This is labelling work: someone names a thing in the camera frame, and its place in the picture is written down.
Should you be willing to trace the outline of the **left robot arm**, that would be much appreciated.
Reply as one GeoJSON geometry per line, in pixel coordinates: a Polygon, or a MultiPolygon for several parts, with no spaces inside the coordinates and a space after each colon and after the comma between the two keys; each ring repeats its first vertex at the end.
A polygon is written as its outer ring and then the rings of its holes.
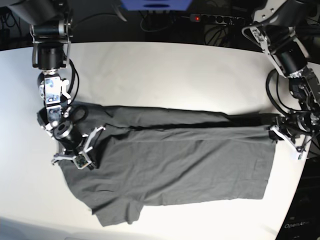
{"type": "Polygon", "coordinates": [[[106,106],[104,112],[110,125],[136,131],[182,128],[222,128],[236,130],[266,125],[264,133],[273,141],[283,140],[300,158],[309,141],[320,133],[320,82],[308,67],[308,53],[298,39],[299,34],[311,33],[313,26],[300,27],[315,0],[263,0],[255,8],[252,18],[205,16],[200,18],[211,25],[224,25],[227,32],[223,42],[231,40],[238,31],[257,45],[268,57],[273,76],[288,79],[288,87],[299,109],[285,106],[279,97],[273,97],[270,87],[265,88],[268,99],[278,114],[263,118],[261,115],[226,115],[220,112],[195,112],[147,107],[106,106]]]}

